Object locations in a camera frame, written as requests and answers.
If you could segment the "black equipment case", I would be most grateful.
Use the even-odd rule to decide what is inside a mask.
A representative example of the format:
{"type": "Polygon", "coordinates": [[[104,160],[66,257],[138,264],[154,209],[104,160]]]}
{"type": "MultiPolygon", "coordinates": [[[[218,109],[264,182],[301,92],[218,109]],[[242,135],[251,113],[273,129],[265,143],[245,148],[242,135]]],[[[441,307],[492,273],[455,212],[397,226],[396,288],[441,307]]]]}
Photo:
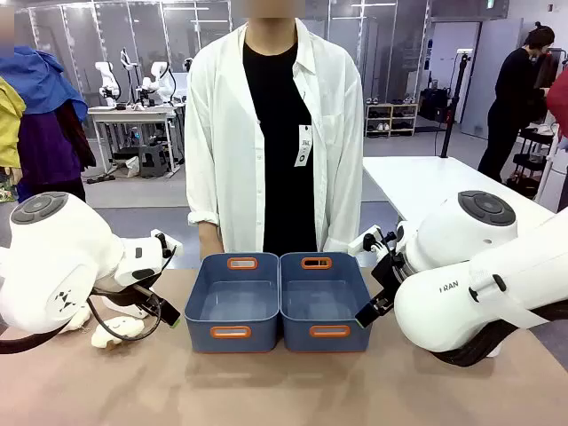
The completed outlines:
{"type": "Polygon", "coordinates": [[[450,118],[450,89],[424,89],[420,93],[418,115],[424,119],[448,123],[450,118]]]}

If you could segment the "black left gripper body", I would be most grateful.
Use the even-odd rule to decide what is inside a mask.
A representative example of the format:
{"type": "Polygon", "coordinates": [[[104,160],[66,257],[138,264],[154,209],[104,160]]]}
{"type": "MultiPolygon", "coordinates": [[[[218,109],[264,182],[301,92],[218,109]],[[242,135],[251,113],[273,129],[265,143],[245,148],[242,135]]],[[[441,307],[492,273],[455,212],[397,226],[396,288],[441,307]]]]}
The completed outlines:
{"type": "Polygon", "coordinates": [[[147,313],[156,313],[157,302],[165,300],[155,294],[152,289],[141,287],[138,284],[128,287],[119,286],[112,289],[95,287],[91,294],[93,296],[101,296],[102,298],[106,297],[120,306],[135,304],[147,313]]]}

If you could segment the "black utility cart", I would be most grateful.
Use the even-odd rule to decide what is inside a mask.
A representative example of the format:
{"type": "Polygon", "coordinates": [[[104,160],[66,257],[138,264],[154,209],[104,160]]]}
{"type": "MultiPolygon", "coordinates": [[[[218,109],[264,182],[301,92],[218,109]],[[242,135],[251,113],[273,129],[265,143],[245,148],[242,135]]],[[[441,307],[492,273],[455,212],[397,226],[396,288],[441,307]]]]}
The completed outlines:
{"type": "Polygon", "coordinates": [[[520,152],[513,156],[515,169],[506,186],[533,200],[547,164],[554,132],[548,126],[531,127],[520,130],[518,136],[522,139],[522,146],[520,152]]]}

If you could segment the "person's right forearm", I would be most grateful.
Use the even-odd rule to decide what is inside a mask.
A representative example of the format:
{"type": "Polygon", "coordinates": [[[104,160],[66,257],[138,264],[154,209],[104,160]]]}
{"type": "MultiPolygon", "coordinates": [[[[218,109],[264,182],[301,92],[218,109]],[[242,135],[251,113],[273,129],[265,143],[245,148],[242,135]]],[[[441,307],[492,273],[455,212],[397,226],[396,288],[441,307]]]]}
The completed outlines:
{"type": "Polygon", "coordinates": [[[198,234],[201,260],[205,259],[207,256],[225,252],[217,225],[210,222],[200,222],[198,224],[198,234]]]}

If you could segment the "yellow garment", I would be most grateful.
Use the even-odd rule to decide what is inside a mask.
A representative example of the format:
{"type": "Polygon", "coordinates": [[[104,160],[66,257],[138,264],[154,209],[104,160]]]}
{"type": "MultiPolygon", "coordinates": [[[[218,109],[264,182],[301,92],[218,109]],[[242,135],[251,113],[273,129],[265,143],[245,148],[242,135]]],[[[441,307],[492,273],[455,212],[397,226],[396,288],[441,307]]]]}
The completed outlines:
{"type": "Polygon", "coordinates": [[[26,110],[18,92],[0,76],[0,167],[20,169],[20,120],[26,110]]]}

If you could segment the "white side table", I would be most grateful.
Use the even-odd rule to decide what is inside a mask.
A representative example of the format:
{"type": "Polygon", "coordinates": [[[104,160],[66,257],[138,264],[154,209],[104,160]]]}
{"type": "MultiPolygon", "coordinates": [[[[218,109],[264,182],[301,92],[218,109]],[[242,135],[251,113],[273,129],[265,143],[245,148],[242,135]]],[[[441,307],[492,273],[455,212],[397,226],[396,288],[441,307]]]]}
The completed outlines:
{"type": "Polygon", "coordinates": [[[554,216],[549,209],[453,157],[366,157],[363,167],[398,216],[409,222],[421,222],[450,196],[468,190],[491,193],[508,203],[516,212],[520,234],[554,216]]]}

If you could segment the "blue cloth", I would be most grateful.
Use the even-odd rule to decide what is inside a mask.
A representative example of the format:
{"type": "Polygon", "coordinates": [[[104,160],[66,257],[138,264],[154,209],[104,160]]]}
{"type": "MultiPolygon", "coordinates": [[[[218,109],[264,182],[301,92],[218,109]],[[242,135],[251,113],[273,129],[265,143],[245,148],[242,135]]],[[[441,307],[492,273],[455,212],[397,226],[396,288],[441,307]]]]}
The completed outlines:
{"type": "Polygon", "coordinates": [[[88,106],[64,71],[53,55],[28,46],[15,46],[12,55],[0,56],[0,76],[24,101],[24,114],[47,114],[70,101],[83,122],[88,106]]]}

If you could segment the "red garment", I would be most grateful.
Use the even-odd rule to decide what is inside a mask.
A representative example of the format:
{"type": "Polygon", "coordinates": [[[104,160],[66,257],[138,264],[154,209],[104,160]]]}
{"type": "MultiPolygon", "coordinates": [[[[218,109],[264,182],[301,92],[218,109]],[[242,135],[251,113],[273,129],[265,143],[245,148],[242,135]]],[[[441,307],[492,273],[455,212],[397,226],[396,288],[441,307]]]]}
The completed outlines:
{"type": "Polygon", "coordinates": [[[568,67],[548,89],[547,107],[559,125],[561,138],[568,138],[568,67]]]}

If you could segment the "white name badge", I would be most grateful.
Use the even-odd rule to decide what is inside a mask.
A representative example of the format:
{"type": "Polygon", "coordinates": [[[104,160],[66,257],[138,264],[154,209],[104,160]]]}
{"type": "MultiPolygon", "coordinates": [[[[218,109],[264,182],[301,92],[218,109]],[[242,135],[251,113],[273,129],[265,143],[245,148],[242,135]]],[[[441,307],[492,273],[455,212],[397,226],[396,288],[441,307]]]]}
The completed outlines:
{"type": "Polygon", "coordinates": [[[295,167],[304,167],[310,157],[313,144],[312,126],[298,126],[298,152],[296,156],[295,167]]]}

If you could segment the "black step stool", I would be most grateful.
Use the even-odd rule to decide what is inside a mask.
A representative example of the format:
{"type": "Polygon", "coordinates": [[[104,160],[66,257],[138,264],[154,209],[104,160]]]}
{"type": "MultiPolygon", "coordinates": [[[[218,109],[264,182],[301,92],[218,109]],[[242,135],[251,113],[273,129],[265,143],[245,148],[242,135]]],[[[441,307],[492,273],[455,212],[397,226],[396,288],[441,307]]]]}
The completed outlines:
{"type": "Polygon", "coordinates": [[[142,178],[160,178],[169,171],[166,154],[161,145],[141,146],[138,149],[139,175],[142,178]]]}

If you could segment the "wooden shoe rack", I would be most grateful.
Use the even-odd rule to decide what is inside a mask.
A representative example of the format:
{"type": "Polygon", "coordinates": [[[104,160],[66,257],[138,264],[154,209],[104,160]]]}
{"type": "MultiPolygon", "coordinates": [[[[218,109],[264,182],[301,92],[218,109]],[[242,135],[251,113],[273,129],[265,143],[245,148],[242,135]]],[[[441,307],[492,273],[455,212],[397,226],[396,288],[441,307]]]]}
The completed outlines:
{"type": "Polygon", "coordinates": [[[418,113],[417,104],[370,104],[366,105],[364,136],[389,138],[413,136],[418,113]]]}

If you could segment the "black tripod stand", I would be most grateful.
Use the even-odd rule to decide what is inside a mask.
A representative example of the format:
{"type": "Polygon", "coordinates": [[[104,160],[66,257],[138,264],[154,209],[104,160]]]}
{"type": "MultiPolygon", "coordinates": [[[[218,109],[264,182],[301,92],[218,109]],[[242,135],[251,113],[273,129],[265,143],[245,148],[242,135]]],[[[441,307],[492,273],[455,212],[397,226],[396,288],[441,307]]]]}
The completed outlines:
{"type": "Polygon", "coordinates": [[[456,52],[456,57],[460,59],[459,68],[458,68],[459,73],[458,73],[458,76],[457,76],[456,85],[455,85],[455,88],[454,88],[454,93],[453,93],[453,96],[451,98],[449,113],[448,113],[447,120],[446,120],[446,130],[445,130],[444,141],[443,141],[441,153],[439,155],[439,157],[443,158],[443,159],[448,157],[448,148],[449,148],[449,145],[450,145],[450,139],[451,139],[451,135],[452,135],[453,127],[454,127],[455,113],[456,113],[457,106],[458,106],[458,103],[459,103],[459,100],[460,100],[460,93],[461,93],[461,89],[462,89],[461,86],[462,86],[462,82],[463,82],[463,77],[465,75],[466,67],[467,67],[468,63],[471,61],[472,53],[473,53],[472,49],[458,49],[457,52],[456,52]]]}

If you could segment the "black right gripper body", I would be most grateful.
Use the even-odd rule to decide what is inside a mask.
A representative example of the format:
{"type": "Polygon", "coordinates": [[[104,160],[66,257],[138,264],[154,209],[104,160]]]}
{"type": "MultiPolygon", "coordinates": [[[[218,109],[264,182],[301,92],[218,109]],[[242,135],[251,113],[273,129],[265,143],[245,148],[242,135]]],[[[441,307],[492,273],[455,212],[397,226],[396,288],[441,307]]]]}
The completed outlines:
{"type": "Polygon", "coordinates": [[[371,271],[372,277],[382,287],[382,290],[373,297],[371,304],[374,307],[392,307],[395,295],[402,284],[405,260],[401,254],[377,254],[376,266],[371,271]]]}

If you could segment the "person in black clothes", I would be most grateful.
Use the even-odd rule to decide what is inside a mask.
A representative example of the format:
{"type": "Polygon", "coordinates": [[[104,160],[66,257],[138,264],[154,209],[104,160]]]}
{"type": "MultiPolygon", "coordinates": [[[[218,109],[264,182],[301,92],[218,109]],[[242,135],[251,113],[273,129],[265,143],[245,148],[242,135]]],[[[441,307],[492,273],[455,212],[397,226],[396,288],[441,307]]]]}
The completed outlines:
{"type": "Polygon", "coordinates": [[[535,119],[545,101],[546,88],[538,88],[538,59],[555,41],[554,30],[540,22],[528,33],[524,44],[511,52],[501,65],[495,84],[495,100],[487,116],[486,150],[477,170],[501,182],[501,171],[517,141],[518,132],[535,119]]]}

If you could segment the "white background desk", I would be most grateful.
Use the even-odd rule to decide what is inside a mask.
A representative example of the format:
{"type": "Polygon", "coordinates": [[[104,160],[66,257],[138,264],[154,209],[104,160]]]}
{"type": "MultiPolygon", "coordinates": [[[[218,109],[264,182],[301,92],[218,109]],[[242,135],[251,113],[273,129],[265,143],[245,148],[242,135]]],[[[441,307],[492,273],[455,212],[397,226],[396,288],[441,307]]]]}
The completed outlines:
{"type": "Polygon", "coordinates": [[[137,106],[127,106],[123,110],[117,110],[110,106],[95,106],[88,109],[95,130],[102,167],[105,173],[113,169],[111,159],[111,146],[109,142],[103,144],[104,139],[100,136],[99,125],[105,124],[155,124],[161,123],[166,130],[167,148],[169,150],[170,170],[165,174],[166,178],[173,177],[181,168],[181,164],[174,160],[170,122],[174,122],[177,113],[184,113],[185,105],[177,103],[172,105],[150,106],[140,109],[137,106]]]}

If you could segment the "purple garment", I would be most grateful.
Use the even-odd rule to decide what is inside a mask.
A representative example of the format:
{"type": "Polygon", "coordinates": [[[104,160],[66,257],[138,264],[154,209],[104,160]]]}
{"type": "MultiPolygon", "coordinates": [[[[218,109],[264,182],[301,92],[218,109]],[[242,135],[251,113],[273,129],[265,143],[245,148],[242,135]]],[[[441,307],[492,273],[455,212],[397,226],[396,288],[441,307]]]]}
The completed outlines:
{"type": "Polygon", "coordinates": [[[19,202],[45,192],[86,199],[82,172],[96,160],[71,100],[49,113],[23,115],[18,152],[23,172],[19,202]]]}

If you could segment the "person in white coat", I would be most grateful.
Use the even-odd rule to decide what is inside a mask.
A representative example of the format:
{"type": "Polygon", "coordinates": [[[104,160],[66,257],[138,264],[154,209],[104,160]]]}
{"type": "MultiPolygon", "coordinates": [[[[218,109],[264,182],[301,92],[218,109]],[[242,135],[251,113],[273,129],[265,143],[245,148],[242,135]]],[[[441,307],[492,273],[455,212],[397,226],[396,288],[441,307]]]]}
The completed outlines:
{"type": "Polygon", "coordinates": [[[360,73],[303,23],[305,0],[236,0],[245,23],[199,50],[187,75],[186,198],[224,253],[344,252],[359,233],[360,73]],[[298,126],[311,125],[295,167],[298,126]]]}

